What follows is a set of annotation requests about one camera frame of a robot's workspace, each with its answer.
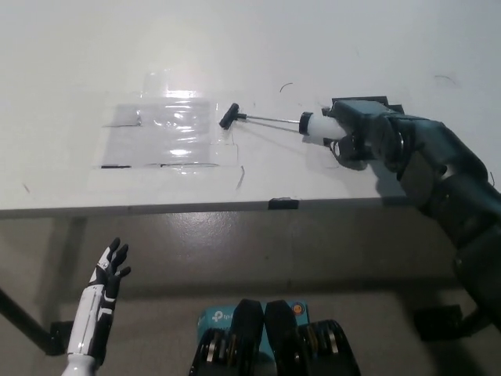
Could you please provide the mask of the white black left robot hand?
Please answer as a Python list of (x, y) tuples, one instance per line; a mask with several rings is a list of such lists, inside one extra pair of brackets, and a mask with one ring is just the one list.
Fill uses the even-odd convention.
[(101, 365), (114, 320), (114, 310), (121, 280), (130, 272), (122, 267), (128, 245), (117, 237), (104, 250), (94, 268), (80, 302), (67, 348), (69, 354), (90, 356)]

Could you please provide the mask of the dark teal right robot hand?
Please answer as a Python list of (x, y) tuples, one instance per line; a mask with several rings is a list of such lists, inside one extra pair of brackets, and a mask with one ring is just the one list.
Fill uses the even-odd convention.
[(332, 98), (331, 107), (323, 107), (322, 115), (334, 119), (343, 133), (330, 139), (329, 148), (335, 159), (344, 167), (363, 171), (367, 162), (375, 160), (367, 143), (367, 127), (378, 115), (401, 113), (400, 104), (390, 104), (386, 96), (358, 96)]

